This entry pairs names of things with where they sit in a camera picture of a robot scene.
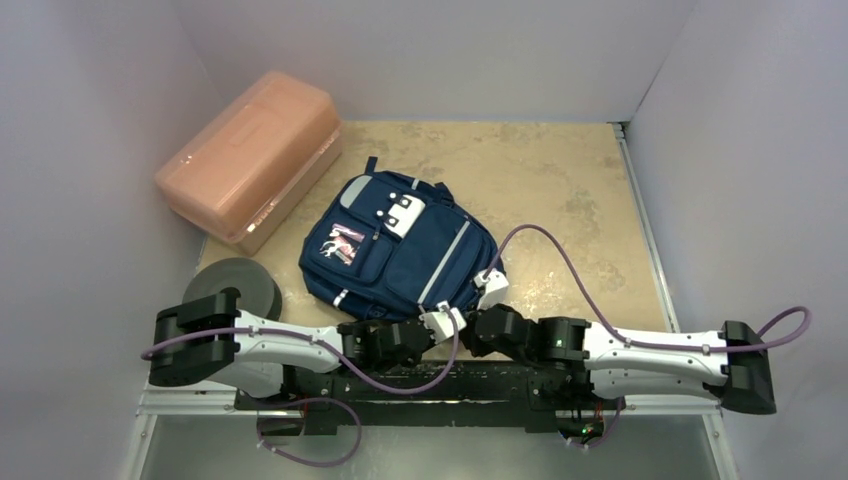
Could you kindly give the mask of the navy blue student backpack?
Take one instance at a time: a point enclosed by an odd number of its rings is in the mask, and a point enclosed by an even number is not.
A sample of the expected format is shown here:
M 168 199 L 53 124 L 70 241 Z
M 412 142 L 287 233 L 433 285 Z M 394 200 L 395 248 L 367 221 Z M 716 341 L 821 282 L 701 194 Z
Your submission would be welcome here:
M 473 277 L 502 271 L 497 242 L 443 183 L 377 170 L 368 158 L 303 242 L 299 258 L 310 294 L 359 321 L 404 321 L 439 302 L 469 310 Z M 333 223 L 364 234 L 351 266 L 319 253 Z

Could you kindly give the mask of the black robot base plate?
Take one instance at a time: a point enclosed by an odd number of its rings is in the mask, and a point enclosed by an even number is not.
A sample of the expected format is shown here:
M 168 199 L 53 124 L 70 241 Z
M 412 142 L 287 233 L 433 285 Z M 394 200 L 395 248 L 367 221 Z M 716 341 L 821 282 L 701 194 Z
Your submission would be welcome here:
M 353 374 L 288 367 L 283 393 L 254 399 L 238 392 L 234 401 L 238 411 L 293 421 L 291 427 L 263 425 L 270 436 L 334 435 L 361 424 L 519 428 L 586 440 L 603 433 L 603 415 L 619 406 L 596 396 L 586 373 L 498 360 L 458 360 L 441 383 L 416 395 L 386 393 Z

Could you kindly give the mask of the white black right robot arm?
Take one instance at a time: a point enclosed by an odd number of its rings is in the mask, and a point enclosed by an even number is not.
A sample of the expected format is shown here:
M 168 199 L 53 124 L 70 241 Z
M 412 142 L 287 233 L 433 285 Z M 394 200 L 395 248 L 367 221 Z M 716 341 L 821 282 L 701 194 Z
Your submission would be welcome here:
M 497 352 L 525 366 L 559 370 L 563 397 L 576 407 L 596 398 L 683 395 L 736 413 L 777 410 L 765 343 L 744 322 L 695 333 L 610 333 L 585 319 L 527 319 L 503 304 L 473 311 L 466 322 L 460 337 L 473 356 Z

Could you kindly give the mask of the pink highlighter marker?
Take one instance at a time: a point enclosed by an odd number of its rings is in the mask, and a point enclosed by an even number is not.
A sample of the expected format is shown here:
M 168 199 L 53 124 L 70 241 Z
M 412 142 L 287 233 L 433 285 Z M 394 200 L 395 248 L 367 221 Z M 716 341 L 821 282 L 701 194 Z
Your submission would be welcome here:
M 346 225 L 333 223 L 319 253 L 325 258 L 334 258 L 346 266 L 351 266 L 364 239 L 363 233 Z

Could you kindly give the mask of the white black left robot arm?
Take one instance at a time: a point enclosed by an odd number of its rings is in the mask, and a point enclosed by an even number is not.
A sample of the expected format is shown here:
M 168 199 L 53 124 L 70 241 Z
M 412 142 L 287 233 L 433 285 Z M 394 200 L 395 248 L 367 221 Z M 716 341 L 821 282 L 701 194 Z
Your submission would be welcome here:
M 141 354 L 150 364 L 150 384 L 178 387 L 215 381 L 284 409 L 298 395 L 298 382 L 285 373 L 288 367 L 318 374 L 347 371 L 395 395 L 426 392 L 450 371 L 443 367 L 416 387 L 377 380 L 378 373 L 395 366 L 417 365 L 433 347 L 433 334 L 420 320 L 305 327 L 258 317 L 240 309 L 238 298 L 238 293 L 224 291 L 160 311 L 154 343 Z

